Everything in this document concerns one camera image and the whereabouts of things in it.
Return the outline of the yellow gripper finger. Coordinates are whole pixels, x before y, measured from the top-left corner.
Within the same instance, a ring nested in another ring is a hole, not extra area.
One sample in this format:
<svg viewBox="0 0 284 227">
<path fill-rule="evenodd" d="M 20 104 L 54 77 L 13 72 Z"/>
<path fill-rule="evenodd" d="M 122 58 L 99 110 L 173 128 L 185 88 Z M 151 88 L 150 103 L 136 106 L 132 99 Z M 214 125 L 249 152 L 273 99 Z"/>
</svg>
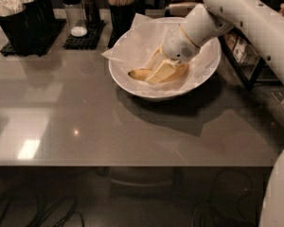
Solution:
<svg viewBox="0 0 284 227">
<path fill-rule="evenodd" d="M 160 63 L 165 58 L 162 46 L 158 46 L 152 53 L 149 60 L 144 65 L 145 69 L 153 69 L 158 63 Z"/>
<path fill-rule="evenodd" d="M 178 61 L 171 59 L 164 59 L 156 65 L 152 71 L 147 75 L 145 81 L 150 84 L 156 84 L 164 79 L 167 79 L 176 72 Z"/>
</svg>

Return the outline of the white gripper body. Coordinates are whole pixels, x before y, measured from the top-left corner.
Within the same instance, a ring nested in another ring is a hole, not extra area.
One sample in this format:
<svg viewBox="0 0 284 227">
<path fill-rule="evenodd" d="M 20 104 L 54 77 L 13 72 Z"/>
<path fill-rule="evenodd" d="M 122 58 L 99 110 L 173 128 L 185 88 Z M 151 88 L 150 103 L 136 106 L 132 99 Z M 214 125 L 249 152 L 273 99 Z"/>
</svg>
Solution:
<svg viewBox="0 0 284 227">
<path fill-rule="evenodd" d="M 200 47 L 188 38 L 180 25 L 167 34 L 162 47 L 168 58 L 179 62 L 189 62 L 200 52 Z"/>
</svg>

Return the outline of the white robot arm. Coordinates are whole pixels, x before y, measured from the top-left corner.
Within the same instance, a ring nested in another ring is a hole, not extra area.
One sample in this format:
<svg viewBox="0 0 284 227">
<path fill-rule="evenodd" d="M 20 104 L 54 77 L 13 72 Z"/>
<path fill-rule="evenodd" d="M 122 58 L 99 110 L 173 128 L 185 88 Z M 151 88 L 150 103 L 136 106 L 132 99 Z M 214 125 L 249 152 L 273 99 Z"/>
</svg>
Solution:
<svg viewBox="0 0 284 227">
<path fill-rule="evenodd" d="M 260 0 L 203 0 L 174 28 L 146 63 L 156 79 L 175 72 L 207 41 L 238 28 L 284 85 L 284 16 Z M 275 161 L 259 227 L 284 227 L 284 149 Z"/>
</svg>

